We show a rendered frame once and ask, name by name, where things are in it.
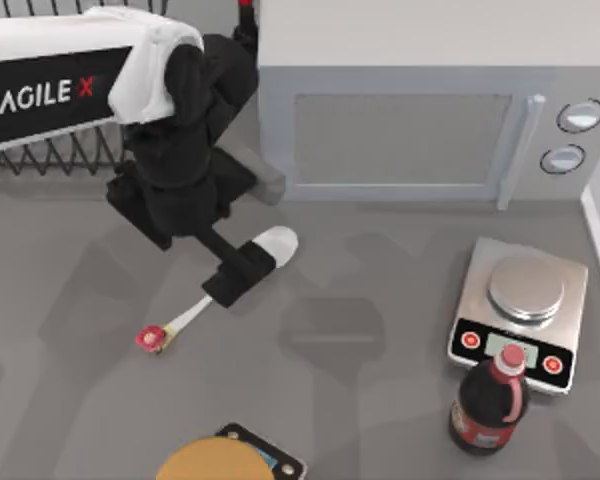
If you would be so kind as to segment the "round brown bread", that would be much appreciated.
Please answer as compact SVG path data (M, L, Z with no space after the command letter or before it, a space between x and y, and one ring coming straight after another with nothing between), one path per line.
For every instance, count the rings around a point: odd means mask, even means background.
M171 453L155 480L274 480L274 474L248 444L226 437L206 437Z

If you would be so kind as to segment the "microwave oven door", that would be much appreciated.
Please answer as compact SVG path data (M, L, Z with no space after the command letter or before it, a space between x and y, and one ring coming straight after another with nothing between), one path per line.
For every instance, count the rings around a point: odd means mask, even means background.
M482 199L493 194L511 99L302 95L294 186L310 199Z

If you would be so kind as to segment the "dark bottle with red cap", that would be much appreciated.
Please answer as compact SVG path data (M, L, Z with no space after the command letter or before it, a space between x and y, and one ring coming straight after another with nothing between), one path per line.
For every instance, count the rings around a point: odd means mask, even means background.
M460 449L489 456L510 441L530 403L525 369L524 350L509 343L467 372L448 417L450 437Z

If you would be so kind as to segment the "pale microwave oven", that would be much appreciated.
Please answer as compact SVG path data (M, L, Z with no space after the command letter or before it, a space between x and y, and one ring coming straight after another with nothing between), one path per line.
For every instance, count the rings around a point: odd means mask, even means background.
M485 201L522 126L526 98L546 97L514 201L581 197L600 160L600 124L561 131L567 104L600 100L600 0L261 0L261 150L304 201ZM482 199L310 199L295 188L294 105L302 95L502 95L511 99L494 190ZM575 144L586 158L549 175L550 149Z

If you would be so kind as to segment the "silver kitchen scale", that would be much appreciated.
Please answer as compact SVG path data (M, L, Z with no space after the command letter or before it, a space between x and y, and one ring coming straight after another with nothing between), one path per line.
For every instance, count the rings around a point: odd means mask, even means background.
M509 343L524 349L529 386L570 392L588 284L588 267L542 250L480 237L467 267L447 343L466 368Z

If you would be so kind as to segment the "microwave oven knob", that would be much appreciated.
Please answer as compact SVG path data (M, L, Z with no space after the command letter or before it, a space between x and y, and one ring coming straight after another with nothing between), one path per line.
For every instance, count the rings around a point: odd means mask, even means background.
M587 132L600 124L600 100L586 101L565 105L557 115L558 128L569 134Z
M541 157L540 168L549 175L566 175L584 162L586 152L575 144L547 150Z

